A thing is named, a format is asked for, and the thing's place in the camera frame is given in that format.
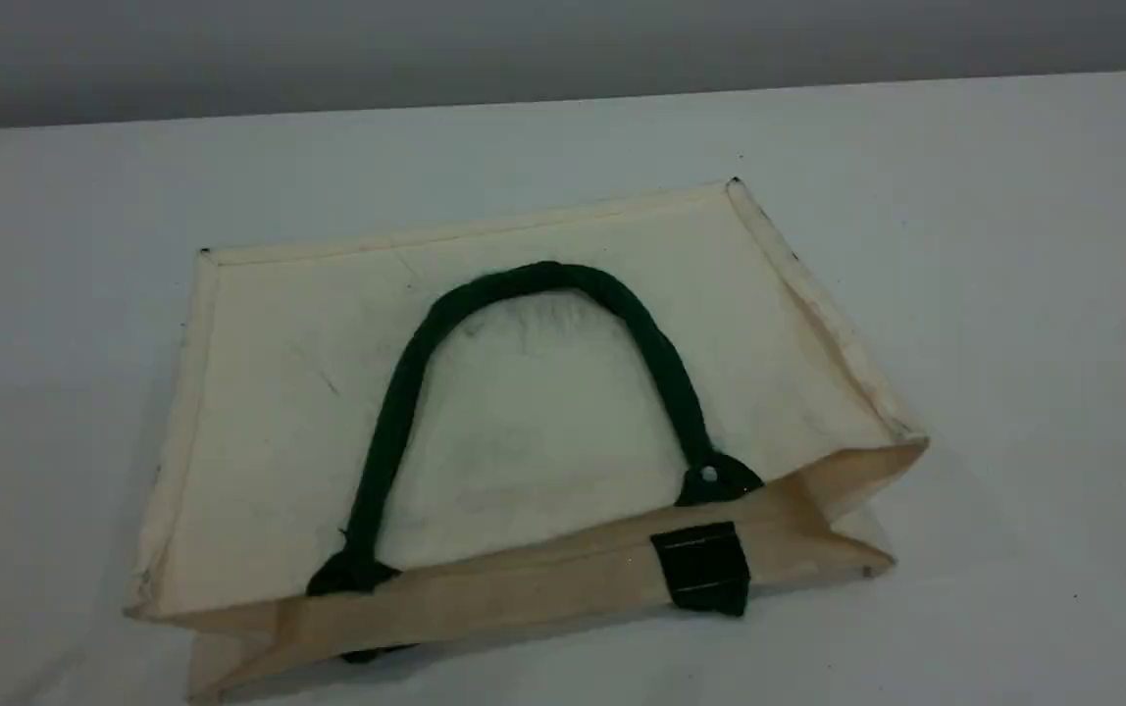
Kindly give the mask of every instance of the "white table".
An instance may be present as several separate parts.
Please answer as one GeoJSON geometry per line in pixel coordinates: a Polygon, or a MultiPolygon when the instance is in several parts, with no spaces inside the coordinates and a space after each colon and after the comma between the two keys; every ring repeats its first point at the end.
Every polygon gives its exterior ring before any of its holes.
{"type": "Polygon", "coordinates": [[[881,581],[330,663],[256,703],[1126,703],[1126,74],[0,131],[0,705],[175,703],[118,616],[198,247],[740,175],[935,446],[881,581]]]}

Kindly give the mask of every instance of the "cream canvas bag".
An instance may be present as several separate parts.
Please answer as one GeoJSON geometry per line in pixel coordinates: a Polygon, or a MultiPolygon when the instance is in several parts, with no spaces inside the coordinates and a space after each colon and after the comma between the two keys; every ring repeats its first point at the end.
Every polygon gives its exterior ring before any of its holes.
{"type": "Polygon", "coordinates": [[[742,577],[872,575],[894,560],[864,500],[927,444],[736,179],[203,251],[127,613],[203,635],[190,688],[206,697],[342,653],[683,606],[712,584],[740,584],[743,601],[742,577]],[[342,548],[384,391],[434,301],[543,260],[600,269],[637,296],[715,447],[765,485],[676,506],[686,462],[620,319],[574,292],[498,301],[429,358],[372,537],[402,573],[369,593],[306,597],[342,548]]]}

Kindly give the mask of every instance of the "gray wall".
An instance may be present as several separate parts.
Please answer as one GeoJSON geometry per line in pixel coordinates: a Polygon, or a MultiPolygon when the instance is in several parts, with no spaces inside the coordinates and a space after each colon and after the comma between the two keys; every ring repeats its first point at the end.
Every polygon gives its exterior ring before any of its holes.
{"type": "Polygon", "coordinates": [[[1108,69],[1124,0],[0,0],[0,125],[1108,69]]]}

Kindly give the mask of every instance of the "dark green handle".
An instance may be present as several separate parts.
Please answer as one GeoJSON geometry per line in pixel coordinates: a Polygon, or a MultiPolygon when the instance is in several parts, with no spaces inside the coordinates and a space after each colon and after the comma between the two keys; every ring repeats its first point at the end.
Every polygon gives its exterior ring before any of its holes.
{"type": "Polygon", "coordinates": [[[377,562],[376,539],[384,522],[388,491],[410,441],[423,374],[441,341],[464,319],[495,301],[565,289],[589,295],[600,307],[622,319],[637,345],[688,462],[676,504],[734,500],[763,485],[754,471],[712,446],[698,396],[689,384],[681,357],[628,287],[601,269],[584,265],[554,261],[524,265],[457,286],[429,309],[423,323],[406,343],[384,393],[363,464],[361,482],[345,528],[345,548],[331,555],[311,578],[306,589],[309,596],[342,590],[370,591],[397,575],[396,569],[377,562]]]}

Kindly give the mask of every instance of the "bag handle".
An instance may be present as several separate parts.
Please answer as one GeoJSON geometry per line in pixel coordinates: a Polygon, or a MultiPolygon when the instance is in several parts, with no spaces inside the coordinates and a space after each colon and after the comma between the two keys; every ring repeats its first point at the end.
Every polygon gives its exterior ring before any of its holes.
{"type": "Polygon", "coordinates": [[[400,573],[376,560],[376,540],[384,522],[384,504],[393,479],[406,453],[414,409],[428,361],[441,341],[464,319],[495,301],[529,294],[577,291],[618,316],[637,345],[650,370],[658,395],[671,420],[677,441],[688,462],[677,506],[736,500],[763,486],[763,482],[741,461],[717,452],[707,437],[703,408],[681,357],[643,303],[628,287],[601,269],[545,260],[506,271],[477,277],[435,301],[419,330],[403,350],[384,393],[376,428],[361,466],[361,482],[355,493],[354,509],[345,528],[345,548],[331,555],[311,577],[307,596],[324,596],[352,590],[369,593],[381,582],[400,573]]]}

